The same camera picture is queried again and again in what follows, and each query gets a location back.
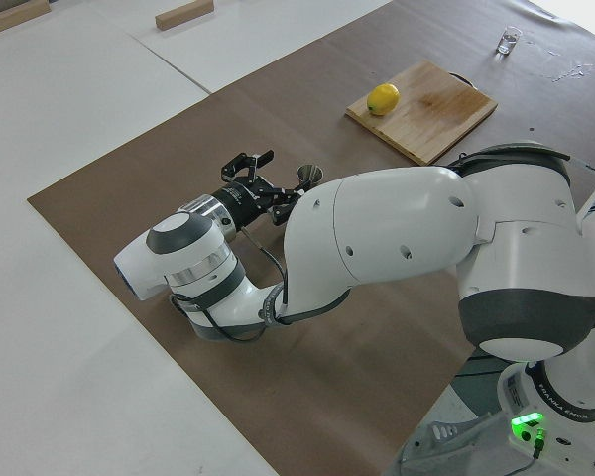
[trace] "cutting board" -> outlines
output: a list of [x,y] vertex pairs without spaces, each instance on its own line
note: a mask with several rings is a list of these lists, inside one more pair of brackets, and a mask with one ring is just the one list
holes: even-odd
[[394,111],[372,115],[366,106],[369,91],[348,106],[346,114],[422,166],[438,159],[498,106],[426,60],[387,82],[401,94]]

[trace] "brown paper sheet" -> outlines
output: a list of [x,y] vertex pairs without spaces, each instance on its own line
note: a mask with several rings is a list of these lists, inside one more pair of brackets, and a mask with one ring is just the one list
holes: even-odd
[[[498,58],[506,23],[526,34]],[[534,139],[595,166],[592,35],[551,22],[528,2],[396,0],[30,198],[283,476],[374,475],[389,465],[471,351],[453,278],[435,273],[356,289],[327,315],[238,346],[196,338],[165,296],[134,300],[112,258],[179,205],[221,187],[220,166],[241,151],[274,149],[277,158],[262,173],[280,186],[296,184],[304,163],[320,164],[326,180],[411,167],[344,111],[421,59],[468,77],[499,102],[440,163],[461,151]],[[569,171],[581,203],[595,178]],[[263,218],[251,231],[282,254],[281,228]],[[244,239],[232,245],[254,283],[278,281]]]

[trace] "green light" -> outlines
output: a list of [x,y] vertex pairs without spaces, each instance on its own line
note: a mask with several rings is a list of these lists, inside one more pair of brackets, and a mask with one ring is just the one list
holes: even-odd
[[541,420],[541,419],[542,419],[542,414],[539,414],[538,412],[533,412],[532,414],[515,417],[514,419],[512,419],[512,425],[520,426],[521,424],[525,424],[525,423],[529,423],[530,421]]

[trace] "clear drinking glass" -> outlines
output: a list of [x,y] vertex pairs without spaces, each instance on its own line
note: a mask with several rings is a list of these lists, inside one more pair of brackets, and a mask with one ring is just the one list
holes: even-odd
[[502,55],[508,55],[514,49],[514,46],[518,42],[518,38],[523,32],[516,27],[507,27],[503,32],[503,36],[498,42],[496,50]]

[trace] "lemon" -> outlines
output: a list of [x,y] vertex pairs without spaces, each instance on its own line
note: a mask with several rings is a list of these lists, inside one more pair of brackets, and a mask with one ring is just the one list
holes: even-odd
[[366,105],[371,114],[375,116],[383,116],[392,111],[399,102],[399,91],[389,82],[380,84],[373,89],[368,98]]

